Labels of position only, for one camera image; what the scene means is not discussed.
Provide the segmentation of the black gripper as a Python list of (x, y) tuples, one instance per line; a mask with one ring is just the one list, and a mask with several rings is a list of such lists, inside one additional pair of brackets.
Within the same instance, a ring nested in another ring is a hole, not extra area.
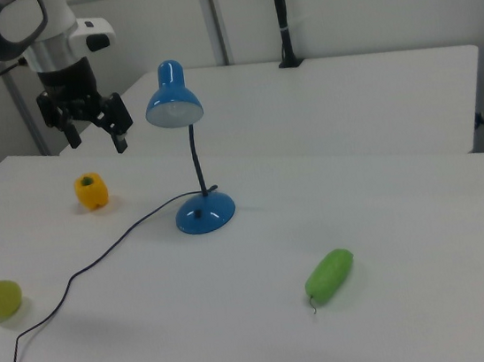
[(126, 135), (134, 121), (117, 93), (101, 96), (96, 88), (96, 77), (87, 58), (58, 71), (38, 73), (44, 91), (37, 98), (37, 106), (47, 127), (54, 127), (65, 135), (68, 144), (77, 149), (81, 137), (73, 124), (77, 120), (92, 119), (112, 139), (117, 153), (127, 149)]

